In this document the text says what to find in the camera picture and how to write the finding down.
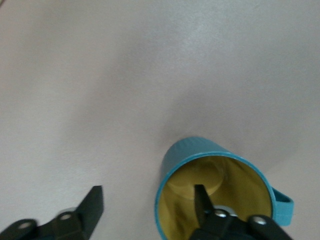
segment teal handle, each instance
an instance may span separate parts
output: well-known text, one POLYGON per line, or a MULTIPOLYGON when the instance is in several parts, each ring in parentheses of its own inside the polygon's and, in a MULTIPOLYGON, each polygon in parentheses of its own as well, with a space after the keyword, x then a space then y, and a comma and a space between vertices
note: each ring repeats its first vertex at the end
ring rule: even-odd
POLYGON ((292 216, 294 214, 294 201, 279 192, 278 190, 272 188, 275 196, 275 215, 273 220, 275 220, 281 226, 288 226, 291 223, 292 216))

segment mug rim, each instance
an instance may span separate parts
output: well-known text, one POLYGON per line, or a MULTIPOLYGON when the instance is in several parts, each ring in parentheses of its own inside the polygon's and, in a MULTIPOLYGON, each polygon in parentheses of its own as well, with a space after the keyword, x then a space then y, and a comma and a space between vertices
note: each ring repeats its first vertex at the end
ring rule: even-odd
POLYGON ((154 202, 154 216, 155 216, 155 222, 156 222, 156 227, 158 229, 158 232, 160 233, 160 236, 162 237, 162 239, 167 240, 167 237, 165 236, 165 233, 162 230, 162 227, 160 225, 160 218, 159 218, 159 200, 160 200, 160 196, 161 193, 163 191, 163 188, 165 187, 167 181, 169 180, 169 178, 172 176, 172 174, 174 174, 179 168, 181 168, 183 165, 199 159, 199 158, 203 158, 203 157, 210 157, 210 156, 219 156, 219 157, 227 157, 227 158, 231 158, 231 159, 235 159, 238 160, 244 164, 246 164, 247 166, 249 166, 250 168, 252 168, 257 174, 258 176, 261 178, 261 180, 263 181, 265 187, 267 188, 267 191, 269 193, 269 197, 270 197, 270 201, 271 201, 271 218, 273 218, 273 216, 276 215, 276 196, 273 192, 273 188, 270 185, 270 183, 268 182, 267 178, 264 176, 264 174, 255 166, 253 165, 251 162, 249 162, 248 160, 246 160, 245 158, 238 156, 232 152, 227 152, 227 151, 206 151, 206 152, 199 152, 196 154, 192 154, 186 158, 184 158, 183 160, 181 160, 178 164, 176 164, 174 167, 172 167, 162 178, 161 183, 159 185, 159 188, 157 190, 156 196, 155 196, 155 202, 154 202))

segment screw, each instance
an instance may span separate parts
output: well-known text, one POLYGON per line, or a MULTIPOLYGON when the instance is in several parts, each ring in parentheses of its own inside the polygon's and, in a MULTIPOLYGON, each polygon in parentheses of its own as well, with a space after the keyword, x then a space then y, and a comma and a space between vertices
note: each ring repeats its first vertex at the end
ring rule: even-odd
POLYGON ((215 215, 219 216, 220 218, 225 218, 227 216, 225 214, 225 212, 222 210, 216 210, 214 213, 215 213, 215 215))
POLYGON ((257 224, 260 224, 260 225, 266 225, 267 224, 266 220, 264 220, 260 216, 254 216, 253 217, 253 221, 255 221, 257 224))
POLYGON ((67 219, 69 219, 69 218, 71 218, 71 214, 65 214, 65 215, 63 215, 63 216, 61 216, 60 217, 60 220, 67 220, 67 219))
POLYGON ((31 222, 27 221, 18 226, 18 229, 26 229, 31 226, 31 222))

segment white surface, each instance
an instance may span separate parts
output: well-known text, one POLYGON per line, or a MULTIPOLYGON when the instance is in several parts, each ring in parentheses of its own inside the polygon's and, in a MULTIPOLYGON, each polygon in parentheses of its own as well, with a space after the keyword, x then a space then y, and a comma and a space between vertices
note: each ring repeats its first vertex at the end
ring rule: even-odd
POLYGON ((92 240, 160 239, 163 155, 203 136, 295 200, 318 239, 320 3, 7 0, 0 9, 0 229, 103 185, 92 240))

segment mug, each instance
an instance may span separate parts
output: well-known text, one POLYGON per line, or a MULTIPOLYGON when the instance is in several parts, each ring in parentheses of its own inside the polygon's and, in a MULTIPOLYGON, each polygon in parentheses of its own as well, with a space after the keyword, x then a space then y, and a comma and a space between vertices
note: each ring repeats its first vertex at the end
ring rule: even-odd
POLYGON ((214 205, 231 208, 238 218, 266 215, 291 223, 294 202, 272 188, 252 163, 211 140, 188 137, 170 147, 161 165, 154 214, 163 240, 188 240, 199 228, 194 185, 202 184, 214 205))

